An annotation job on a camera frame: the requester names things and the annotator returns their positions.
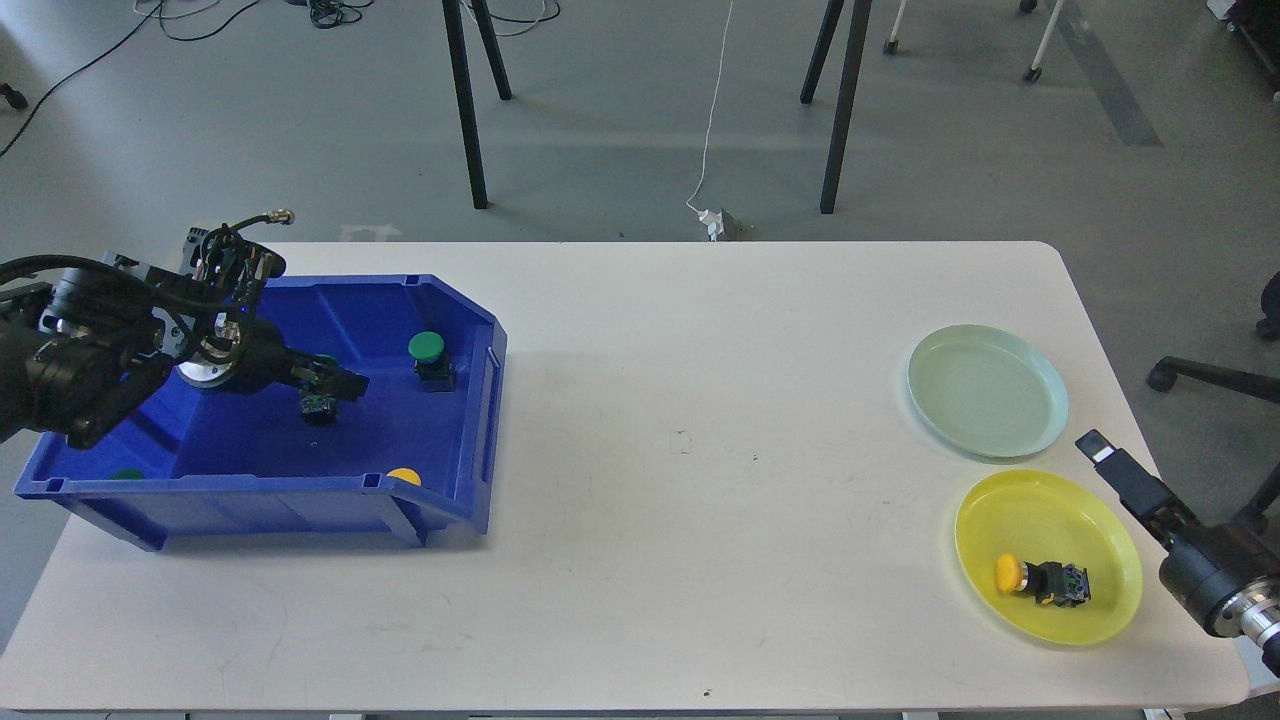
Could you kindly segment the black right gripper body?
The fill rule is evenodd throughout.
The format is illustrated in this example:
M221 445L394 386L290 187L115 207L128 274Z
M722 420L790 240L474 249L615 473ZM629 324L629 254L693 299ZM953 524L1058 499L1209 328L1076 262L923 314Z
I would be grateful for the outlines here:
M1171 505L1140 524L1167 552L1158 579L1212 637L1276 638L1279 564L1252 530L1207 527Z

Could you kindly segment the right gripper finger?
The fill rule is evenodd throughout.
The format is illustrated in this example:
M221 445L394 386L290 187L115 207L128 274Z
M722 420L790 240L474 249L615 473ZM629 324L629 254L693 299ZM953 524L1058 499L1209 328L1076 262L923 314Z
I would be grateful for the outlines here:
M1112 445L1097 429L1075 439L1075 447L1094 471L1112 488L1133 516L1155 516L1171 506L1171 492L1148 473L1126 450Z

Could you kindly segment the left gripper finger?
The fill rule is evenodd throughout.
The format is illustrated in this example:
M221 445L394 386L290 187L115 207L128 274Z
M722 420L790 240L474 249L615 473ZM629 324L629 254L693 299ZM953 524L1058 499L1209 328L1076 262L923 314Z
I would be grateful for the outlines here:
M335 365L307 365L300 369L300 389L305 395L355 402L365 396L370 379Z

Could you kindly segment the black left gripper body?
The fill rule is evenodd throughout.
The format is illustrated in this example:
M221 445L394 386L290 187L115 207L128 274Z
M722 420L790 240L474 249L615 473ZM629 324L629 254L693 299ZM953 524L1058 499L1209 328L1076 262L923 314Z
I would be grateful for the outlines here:
M177 366L178 377L202 392L257 393L274 383L297 386L307 355L285 345L265 318L233 322L219 316L200 352Z

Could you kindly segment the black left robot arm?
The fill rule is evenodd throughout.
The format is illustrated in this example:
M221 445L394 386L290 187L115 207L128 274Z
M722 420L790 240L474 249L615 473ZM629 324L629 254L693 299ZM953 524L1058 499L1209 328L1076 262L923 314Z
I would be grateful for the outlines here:
M100 261L63 254L3 264L1 433L63 436L92 448L173 373L206 393L296 388L302 418L337 419L369 379L335 359L287 346L259 314L285 260L244 229L289 225L288 209L193 228L179 269L119 254Z

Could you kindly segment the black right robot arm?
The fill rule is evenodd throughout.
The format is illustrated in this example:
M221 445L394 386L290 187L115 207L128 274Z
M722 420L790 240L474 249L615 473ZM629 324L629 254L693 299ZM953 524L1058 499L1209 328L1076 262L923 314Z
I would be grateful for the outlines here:
M1248 527L1203 524L1156 475L1097 429L1075 441L1121 506L1160 543L1158 579L1208 635L1252 641L1277 673L1277 553Z

